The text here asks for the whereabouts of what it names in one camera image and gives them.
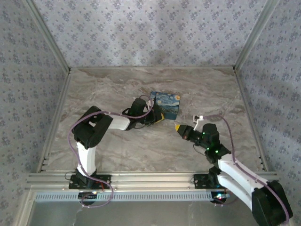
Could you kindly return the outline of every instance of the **purple cable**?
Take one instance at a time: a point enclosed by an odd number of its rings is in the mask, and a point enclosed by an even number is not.
[[[219,117],[221,119],[224,120],[224,122],[226,123],[227,127],[228,127],[228,130],[229,130],[229,135],[230,135],[230,140],[231,140],[231,145],[232,145],[232,159],[233,159],[233,162],[234,164],[243,172],[245,173],[247,176],[249,176],[250,178],[252,178],[253,180],[255,181],[258,181],[259,184],[265,186],[271,193],[273,196],[275,196],[275,198],[277,199],[277,201],[280,203],[282,209],[284,210],[285,212],[285,222],[284,224],[288,224],[290,218],[289,218],[289,214],[288,214],[288,211],[284,205],[284,203],[282,202],[282,200],[279,198],[279,196],[267,185],[265,184],[263,181],[261,180],[258,180],[256,177],[254,177],[253,175],[249,174],[247,171],[245,171],[237,162],[236,162],[236,158],[235,158],[235,148],[234,148],[234,142],[233,142],[233,136],[232,136],[232,132],[231,132],[231,128],[230,128],[230,125],[229,123],[227,122],[227,120],[222,117],[221,115],[218,115],[218,114],[212,114],[212,115],[208,115],[208,116],[204,116],[203,118],[204,119],[210,119],[210,118],[213,118],[213,117]]]
[[[71,150],[73,151],[73,153],[75,154],[78,162],[79,162],[79,166],[81,168],[81,170],[83,171],[83,173],[85,174],[85,176],[91,180],[94,180],[94,181],[98,181],[98,182],[101,182],[101,183],[104,183],[106,184],[107,186],[109,186],[110,190],[111,190],[111,195],[110,195],[110,198],[108,199],[108,201],[102,205],[98,205],[98,206],[86,206],[83,204],[83,199],[85,197],[83,197],[81,199],[81,205],[82,207],[87,207],[87,208],[98,208],[98,207],[102,207],[102,206],[105,206],[107,204],[109,204],[109,202],[112,200],[113,196],[114,196],[114,189],[113,187],[107,183],[106,181],[104,180],[100,180],[100,179],[97,179],[97,178],[94,178],[94,177],[91,177],[90,175],[88,175],[88,173],[85,171],[85,169],[83,168],[82,164],[81,164],[81,161],[80,161],[80,158],[79,158],[79,154],[78,152],[74,149],[74,147],[72,146],[71,144],[71,141],[70,141],[70,135],[72,133],[72,130],[78,125],[80,124],[82,121],[94,116],[94,115],[97,115],[97,114],[111,114],[111,115],[118,115],[118,116],[122,116],[122,117],[125,117],[125,118],[130,118],[130,119],[140,119],[140,118],[143,118],[144,116],[146,116],[148,113],[151,112],[151,109],[153,107],[153,101],[151,98],[149,98],[147,95],[141,95],[140,97],[147,97],[149,100],[150,100],[150,104],[151,104],[151,107],[150,109],[143,115],[141,116],[128,116],[128,115],[124,115],[124,114],[121,114],[121,113],[114,113],[114,112],[106,112],[106,111],[99,111],[99,112],[94,112],[94,113],[91,113],[91,114],[88,114],[87,116],[81,118],[80,120],[78,120],[74,125],[71,126],[69,132],[68,132],[68,135],[67,135],[67,139],[68,139],[68,144],[69,144],[69,147],[71,148]]]

